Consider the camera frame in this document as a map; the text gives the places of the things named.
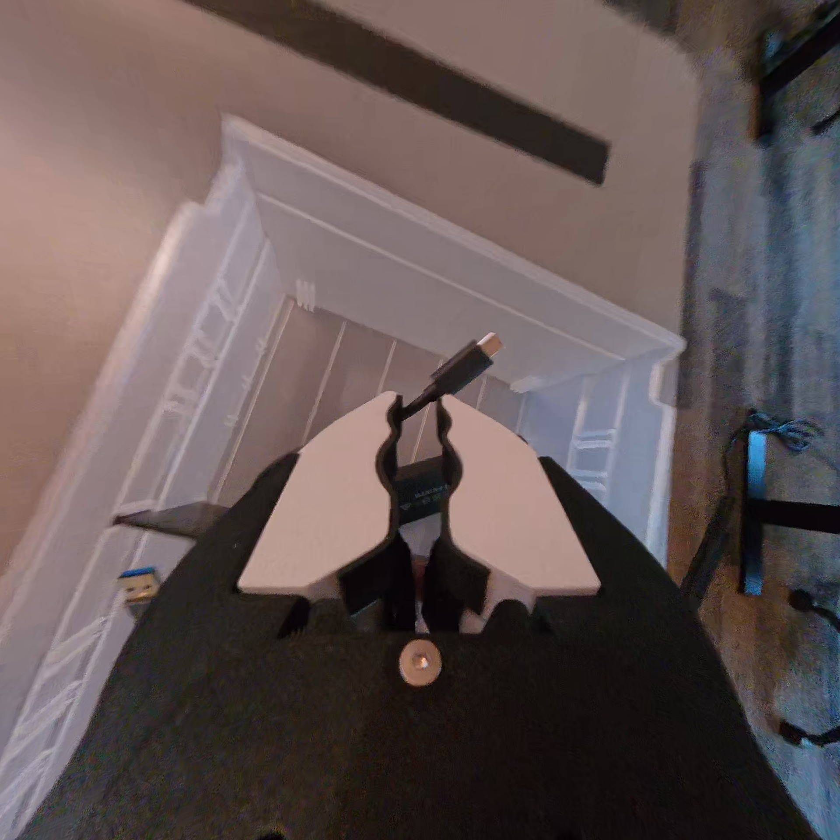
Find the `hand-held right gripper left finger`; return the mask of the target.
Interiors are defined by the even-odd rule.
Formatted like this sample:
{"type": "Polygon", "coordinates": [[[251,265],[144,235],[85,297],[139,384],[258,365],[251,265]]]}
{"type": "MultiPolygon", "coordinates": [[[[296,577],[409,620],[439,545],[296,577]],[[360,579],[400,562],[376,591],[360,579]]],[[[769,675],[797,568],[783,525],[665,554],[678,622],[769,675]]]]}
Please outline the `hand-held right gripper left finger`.
{"type": "Polygon", "coordinates": [[[341,600],[352,615],[377,601],[413,612],[394,488],[402,408],[397,393],[379,394],[297,452],[238,578],[242,593],[341,600]]]}

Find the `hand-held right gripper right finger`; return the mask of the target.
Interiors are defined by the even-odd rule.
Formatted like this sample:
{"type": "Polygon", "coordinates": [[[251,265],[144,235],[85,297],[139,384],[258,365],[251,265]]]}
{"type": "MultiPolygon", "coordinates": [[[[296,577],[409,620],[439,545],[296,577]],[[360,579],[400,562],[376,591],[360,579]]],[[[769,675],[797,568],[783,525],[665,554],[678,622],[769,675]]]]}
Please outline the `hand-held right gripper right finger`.
{"type": "Polygon", "coordinates": [[[448,487],[431,563],[430,595],[457,612],[504,601],[530,612],[542,597],[593,596],[602,587],[536,452],[462,403],[437,403],[448,487]]]}

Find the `black usb hub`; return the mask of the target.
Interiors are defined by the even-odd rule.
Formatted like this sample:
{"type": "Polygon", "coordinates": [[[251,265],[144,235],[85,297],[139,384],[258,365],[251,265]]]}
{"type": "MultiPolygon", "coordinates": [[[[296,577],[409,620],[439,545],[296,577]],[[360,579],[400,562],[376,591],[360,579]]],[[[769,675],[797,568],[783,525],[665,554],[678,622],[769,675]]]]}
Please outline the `black usb hub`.
{"type": "MultiPolygon", "coordinates": [[[[444,395],[455,395],[462,391],[491,367],[494,356],[501,348],[502,343],[493,332],[480,341],[467,343],[432,374],[423,393],[402,410],[402,420],[420,413],[444,395]]],[[[393,486],[401,526],[440,512],[448,494],[443,460],[443,456],[438,455],[396,470],[393,486]]],[[[227,513],[227,507],[208,501],[195,501],[179,507],[146,509],[117,516],[112,520],[112,525],[196,541],[227,513]]]]}

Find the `clear plastic bin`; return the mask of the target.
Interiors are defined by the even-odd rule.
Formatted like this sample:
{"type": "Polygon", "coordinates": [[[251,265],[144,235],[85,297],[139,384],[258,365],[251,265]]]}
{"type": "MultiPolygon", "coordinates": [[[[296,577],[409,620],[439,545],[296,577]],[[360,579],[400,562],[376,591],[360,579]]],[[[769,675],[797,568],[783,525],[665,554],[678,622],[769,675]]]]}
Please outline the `clear plastic bin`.
{"type": "Polygon", "coordinates": [[[205,202],[173,216],[91,400],[2,579],[2,838],[88,726],[132,622],[118,575],[186,551],[123,513],[216,495],[293,303],[436,354],[497,332],[517,431],[665,562],[685,341],[237,118],[205,202]]]}

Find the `black tape strip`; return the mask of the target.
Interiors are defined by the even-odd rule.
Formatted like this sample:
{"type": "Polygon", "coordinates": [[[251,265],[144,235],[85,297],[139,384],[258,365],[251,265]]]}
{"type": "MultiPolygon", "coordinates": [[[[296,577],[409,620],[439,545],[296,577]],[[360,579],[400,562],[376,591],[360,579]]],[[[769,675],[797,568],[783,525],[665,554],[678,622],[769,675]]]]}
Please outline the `black tape strip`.
{"type": "Polygon", "coordinates": [[[273,44],[594,186],[611,144],[325,3],[189,1],[273,44]]]}

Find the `black desk frame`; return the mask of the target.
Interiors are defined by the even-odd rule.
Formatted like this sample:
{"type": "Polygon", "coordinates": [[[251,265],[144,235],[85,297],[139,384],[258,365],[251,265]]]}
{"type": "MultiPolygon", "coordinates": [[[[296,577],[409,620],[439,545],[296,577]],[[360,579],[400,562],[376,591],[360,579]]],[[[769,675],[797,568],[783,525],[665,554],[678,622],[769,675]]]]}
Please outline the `black desk frame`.
{"type": "Polygon", "coordinates": [[[823,433],[811,421],[781,421],[769,414],[751,413],[745,423],[742,462],[739,592],[763,592],[763,537],[765,527],[802,530],[837,536],[838,505],[773,500],[766,495],[769,441],[774,438],[789,452],[801,454],[823,433]]]}
{"type": "Polygon", "coordinates": [[[839,2],[822,2],[795,34],[766,29],[758,42],[754,140],[766,146],[774,136],[774,105],[781,93],[839,45],[839,2]]]}

